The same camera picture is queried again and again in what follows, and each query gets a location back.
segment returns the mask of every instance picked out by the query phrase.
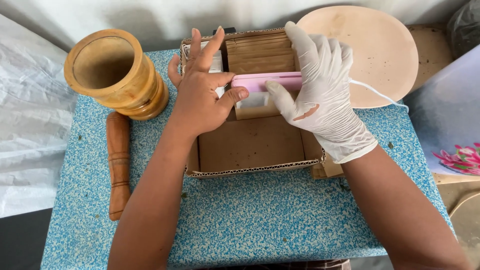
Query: gloved hand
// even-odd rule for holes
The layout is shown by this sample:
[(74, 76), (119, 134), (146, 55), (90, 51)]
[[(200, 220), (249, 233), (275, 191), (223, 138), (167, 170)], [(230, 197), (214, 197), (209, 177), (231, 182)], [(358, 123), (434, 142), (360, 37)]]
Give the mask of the gloved hand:
[(378, 142), (350, 105), (350, 46), (324, 35), (307, 35), (293, 22), (285, 25), (285, 32), (297, 51), (302, 88), (293, 101), (279, 83), (265, 83), (280, 113), (289, 124), (312, 132), (335, 163), (372, 151)]

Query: plastic bag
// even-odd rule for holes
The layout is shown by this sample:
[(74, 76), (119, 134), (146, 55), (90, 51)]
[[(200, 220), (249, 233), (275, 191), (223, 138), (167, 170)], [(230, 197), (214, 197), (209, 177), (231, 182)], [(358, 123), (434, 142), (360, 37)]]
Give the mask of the plastic bag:
[(480, 0), (460, 8), (447, 24), (447, 40), (454, 59), (480, 44)]
[(0, 15), (0, 218), (53, 207), (77, 101), (66, 56)]

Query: blue speckled table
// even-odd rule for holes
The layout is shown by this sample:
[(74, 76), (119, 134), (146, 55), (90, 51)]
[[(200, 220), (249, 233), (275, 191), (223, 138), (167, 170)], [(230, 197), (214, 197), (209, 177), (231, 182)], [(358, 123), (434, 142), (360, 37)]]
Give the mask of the blue speckled table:
[[(167, 63), (178, 50), (150, 52), (170, 90), (160, 116), (133, 121), (135, 188), (173, 107)], [(105, 119), (111, 109), (79, 96), (41, 269), (106, 269), (117, 222), (108, 218), (110, 179)], [(380, 145), (450, 224), (404, 108), (356, 110)], [(393, 149), (387, 145), (392, 142)], [(385, 254), (345, 179), (312, 180), (307, 169), (217, 179), (184, 178), (171, 269)]]

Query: flower pattern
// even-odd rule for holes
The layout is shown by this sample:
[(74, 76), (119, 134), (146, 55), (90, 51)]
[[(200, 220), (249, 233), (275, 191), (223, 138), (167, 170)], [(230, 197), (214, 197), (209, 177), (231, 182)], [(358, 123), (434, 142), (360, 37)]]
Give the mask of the flower pattern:
[(453, 155), (448, 154), (445, 150), (440, 150), (440, 154), (435, 152), (432, 154), (440, 159), (440, 164), (456, 172), (480, 175), (480, 143), (473, 143), (473, 145), (476, 148), (455, 145), (456, 153)]

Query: white plastic sheet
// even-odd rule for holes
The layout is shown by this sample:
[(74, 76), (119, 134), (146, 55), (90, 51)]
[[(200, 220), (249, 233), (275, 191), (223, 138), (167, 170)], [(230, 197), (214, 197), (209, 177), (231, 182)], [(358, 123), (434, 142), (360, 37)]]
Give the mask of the white plastic sheet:
[(77, 101), (66, 56), (0, 15), (0, 218), (53, 207)]

